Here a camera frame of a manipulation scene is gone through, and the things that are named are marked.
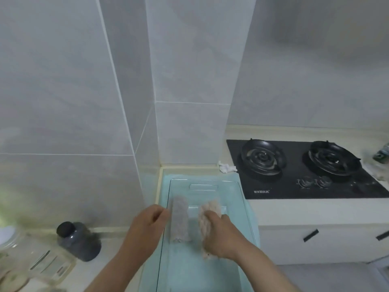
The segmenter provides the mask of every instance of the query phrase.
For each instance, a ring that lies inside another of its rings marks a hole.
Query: white cabinet
[[[315,230],[318,233],[304,242]],[[369,262],[389,255],[389,225],[261,228],[261,249],[275,264]]]

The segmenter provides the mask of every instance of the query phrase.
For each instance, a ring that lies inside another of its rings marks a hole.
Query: black glass cooktop
[[[334,143],[253,141],[227,140],[246,199],[389,198],[359,159]]]

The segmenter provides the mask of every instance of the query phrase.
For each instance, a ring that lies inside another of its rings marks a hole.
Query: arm
[[[205,213],[212,224],[204,248],[221,258],[235,261],[246,274],[255,292],[299,292],[288,278],[232,224],[227,215],[221,218],[212,211]]]
[[[100,271],[84,292],[124,292],[138,269],[157,248],[170,213],[152,205],[134,218],[114,258]]]

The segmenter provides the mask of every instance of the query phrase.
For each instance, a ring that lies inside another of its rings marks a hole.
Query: countertop
[[[102,239],[102,249],[100,254],[90,262],[77,260],[77,264],[65,280],[58,285],[58,288],[66,289],[67,292],[83,292],[92,282],[100,270],[114,257],[119,250],[123,238]],[[142,268],[135,274],[127,286],[126,292],[136,292],[139,288]],[[40,288],[47,287],[44,283],[32,279],[21,292],[35,292]]]
[[[378,151],[389,141],[389,134],[374,130],[228,125],[221,162],[233,164],[226,139],[250,138],[267,141],[328,140],[361,158],[363,151]],[[389,190],[387,182],[380,183]],[[389,223],[389,199],[285,199],[249,202],[259,226]]]

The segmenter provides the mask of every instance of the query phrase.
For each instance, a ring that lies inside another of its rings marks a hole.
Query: cabinet handle
[[[387,237],[389,237],[389,231],[384,232],[383,234],[378,235],[378,236],[376,236],[375,238],[376,238],[377,240],[383,240],[383,239],[385,239],[385,238],[387,238]]]
[[[312,237],[314,237],[315,235],[318,234],[318,230],[316,229],[315,231],[313,231],[312,233],[310,233],[309,235],[307,235],[305,238],[304,238],[304,242],[312,239]]]

